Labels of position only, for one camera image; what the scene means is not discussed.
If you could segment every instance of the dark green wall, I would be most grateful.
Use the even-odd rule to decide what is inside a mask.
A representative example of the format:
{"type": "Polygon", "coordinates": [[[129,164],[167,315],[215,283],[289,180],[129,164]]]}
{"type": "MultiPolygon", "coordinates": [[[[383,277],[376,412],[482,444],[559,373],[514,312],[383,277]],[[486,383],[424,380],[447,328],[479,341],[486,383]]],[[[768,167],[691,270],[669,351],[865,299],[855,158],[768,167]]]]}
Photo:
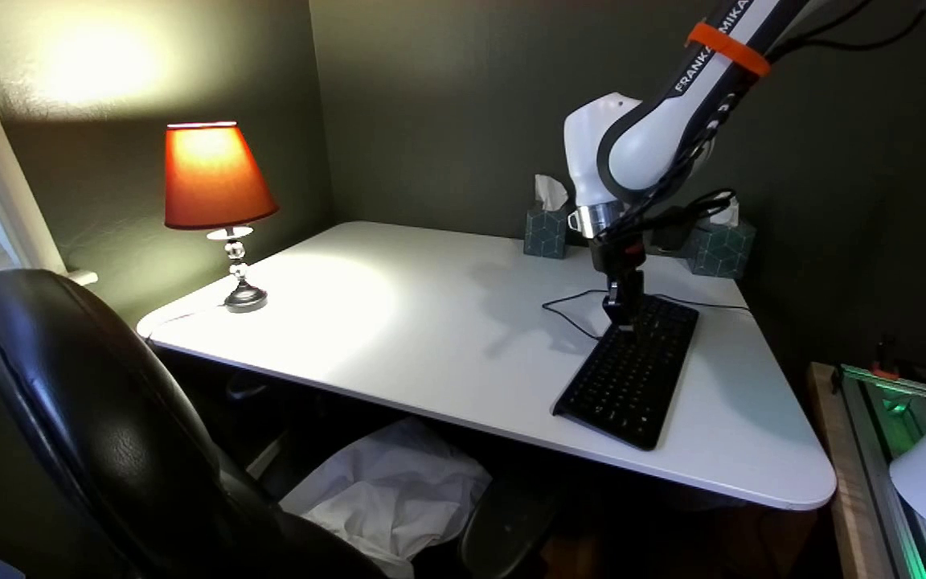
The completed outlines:
{"type": "Polygon", "coordinates": [[[129,322],[225,270],[222,248],[199,232],[161,225],[167,122],[238,119],[251,129],[283,206],[257,222],[254,254],[334,219],[309,3],[299,0],[0,0],[0,116],[64,261],[96,270],[93,290],[129,322]],[[74,39],[90,58],[48,58],[74,39]],[[145,61],[109,71],[116,48],[145,61]],[[51,100],[55,84],[96,77],[96,68],[106,71],[100,84],[138,77],[138,64],[154,74],[125,93],[51,100]]]}
{"type": "MultiPolygon", "coordinates": [[[[334,216],[518,235],[531,174],[566,174],[566,109],[659,90],[711,6],[0,0],[0,113],[64,257],[138,318],[222,270],[199,235],[161,228],[167,119],[254,129],[283,199],[264,251],[334,216]],[[141,97],[51,100],[45,51],[74,23],[138,29],[164,74],[141,97]]],[[[842,35],[881,35],[907,10],[875,3],[842,35]]],[[[878,55],[778,64],[685,193],[714,183],[736,183],[759,228],[743,290],[781,357],[865,360],[881,338],[926,357],[926,26],[878,55]]]]}
{"type": "MultiPolygon", "coordinates": [[[[566,174],[566,106],[653,93],[707,6],[312,3],[338,212],[521,235],[531,174],[566,174]]],[[[842,35],[910,10],[878,3],[842,35]]],[[[868,360],[884,338],[926,357],[926,26],[875,55],[781,61],[685,193],[717,183],[759,228],[743,290],[785,360],[868,360]]]]}

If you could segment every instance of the black keyboard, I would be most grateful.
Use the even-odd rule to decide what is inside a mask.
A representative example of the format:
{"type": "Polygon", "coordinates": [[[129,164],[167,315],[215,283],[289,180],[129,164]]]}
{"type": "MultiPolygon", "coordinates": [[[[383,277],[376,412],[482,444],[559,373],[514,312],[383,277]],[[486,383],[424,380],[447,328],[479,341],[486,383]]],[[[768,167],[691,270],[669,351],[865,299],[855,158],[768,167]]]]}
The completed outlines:
{"type": "Polygon", "coordinates": [[[698,312],[646,296],[630,331],[608,328],[553,415],[653,450],[675,396],[698,312]]]}

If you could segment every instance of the robotic arm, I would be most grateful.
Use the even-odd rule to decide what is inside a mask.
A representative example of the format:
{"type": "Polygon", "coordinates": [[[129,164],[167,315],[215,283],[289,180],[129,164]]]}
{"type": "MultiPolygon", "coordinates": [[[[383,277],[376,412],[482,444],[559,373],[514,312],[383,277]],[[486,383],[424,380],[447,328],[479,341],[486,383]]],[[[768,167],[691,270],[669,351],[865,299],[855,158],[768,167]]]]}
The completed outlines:
{"type": "Polygon", "coordinates": [[[598,97],[566,116],[566,167],[579,228],[608,277],[604,309],[624,331],[640,302],[646,209],[678,190],[707,154],[740,97],[765,74],[765,51],[810,0],[723,0],[662,100],[598,97]]]}

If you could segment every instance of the black cable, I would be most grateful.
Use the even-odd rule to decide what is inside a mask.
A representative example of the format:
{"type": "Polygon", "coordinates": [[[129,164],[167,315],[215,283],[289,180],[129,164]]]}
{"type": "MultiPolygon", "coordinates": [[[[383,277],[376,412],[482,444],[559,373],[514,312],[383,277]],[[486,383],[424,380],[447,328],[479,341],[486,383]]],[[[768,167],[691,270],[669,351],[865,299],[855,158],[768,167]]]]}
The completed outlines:
{"type": "Polygon", "coordinates": [[[913,13],[913,19],[910,19],[903,29],[897,29],[897,32],[891,32],[891,35],[884,35],[884,39],[875,39],[875,42],[813,39],[813,42],[804,42],[804,48],[878,51],[878,48],[887,48],[887,45],[907,39],[907,35],[923,23],[923,16],[926,16],[926,10],[923,10],[923,13],[913,13]]]}
{"type": "Polygon", "coordinates": [[[830,48],[830,51],[878,51],[878,48],[887,48],[900,39],[907,39],[923,19],[926,19],[926,3],[916,6],[913,19],[907,26],[900,26],[897,32],[884,35],[884,39],[875,39],[875,42],[839,42],[839,39],[817,39],[820,32],[830,32],[842,23],[849,23],[852,16],[858,16],[871,0],[862,0],[855,3],[852,10],[846,10],[842,16],[778,45],[775,51],[768,51],[768,61],[781,61],[801,48],[830,48]]]}
{"type": "Polygon", "coordinates": [[[556,302],[572,302],[572,299],[582,299],[582,296],[592,296],[592,293],[604,293],[604,290],[585,290],[585,293],[572,293],[572,296],[563,296],[563,299],[550,299],[543,302],[540,309],[559,315],[566,325],[572,325],[576,331],[582,331],[588,341],[601,341],[598,335],[585,331],[579,322],[572,322],[566,312],[553,309],[556,302]]]}
{"type": "Polygon", "coordinates": [[[617,244],[617,248],[627,248],[627,244],[633,244],[633,238],[640,238],[649,228],[675,228],[675,225],[701,222],[701,219],[727,209],[730,199],[736,199],[736,190],[733,187],[717,187],[717,190],[707,190],[707,193],[695,196],[685,206],[666,206],[656,216],[624,212],[611,225],[608,241],[617,244]]]}
{"type": "Polygon", "coordinates": [[[698,299],[675,299],[675,296],[659,296],[659,293],[646,293],[666,302],[678,302],[678,306],[691,306],[691,309],[749,309],[749,306],[736,306],[736,302],[698,302],[698,299]]]}
{"type": "MultiPolygon", "coordinates": [[[[559,315],[566,325],[582,331],[588,341],[601,341],[598,335],[592,335],[588,328],[582,328],[579,322],[572,322],[566,312],[556,309],[559,302],[572,302],[572,299],[582,299],[582,296],[592,296],[592,293],[604,293],[604,290],[582,290],[582,293],[572,293],[572,296],[559,296],[559,299],[543,302],[540,309],[559,315]]],[[[659,293],[656,293],[656,299],[669,299],[669,302],[691,306],[691,309],[749,309],[749,306],[730,306],[730,302],[675,299],[675,296],[659,296],[659,293]]]]}
{"type": "Polygon", "coordinates": [[[817,39],[817,35],[823,35],[823,32],[830,32],[830,29],[836,29],[836,26],[842,26],[842,23],[849,23],[849,19],[855,19],[865,6],[871,6],[871,0],[858,0],[858,3],[849,6],[846,13],[839,13],[839,16],[820,23],[820,26],[813,26],[813,29],[807,29],[807,32],[801,32],[801,35],[781,42],[781,45],[772,48],[765,58],[768,58],[772,64],[781,61],[785,55],[804,48],[804,42],[810,42],[810,39],[817,39]]]}

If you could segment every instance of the white desk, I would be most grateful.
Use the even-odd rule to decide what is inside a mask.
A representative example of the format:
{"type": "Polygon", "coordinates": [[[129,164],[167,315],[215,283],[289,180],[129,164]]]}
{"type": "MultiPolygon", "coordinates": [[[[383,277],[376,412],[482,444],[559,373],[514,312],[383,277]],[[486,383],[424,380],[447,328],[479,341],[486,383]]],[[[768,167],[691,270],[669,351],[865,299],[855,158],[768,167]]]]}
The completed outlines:
{"type": "MultiPolygon", "coordinates": [[[[817,444],[749,309],[701,309],[656,450],[550,409],[592,341],[540,302],[601,286],[585,251],[521,254],[514,238],[347,222],[251,267],[267,309],[235,315],[209,283],[141,318],[154,347],[289,376],[341,396],[553,447],[720,495],[807,511],[833,489],[817,444]]],[[[646,293],[743,306],[736,283],[649,257],[646,293]]],[[[608,328],[601,296],[563,306],[608,328]]]]}

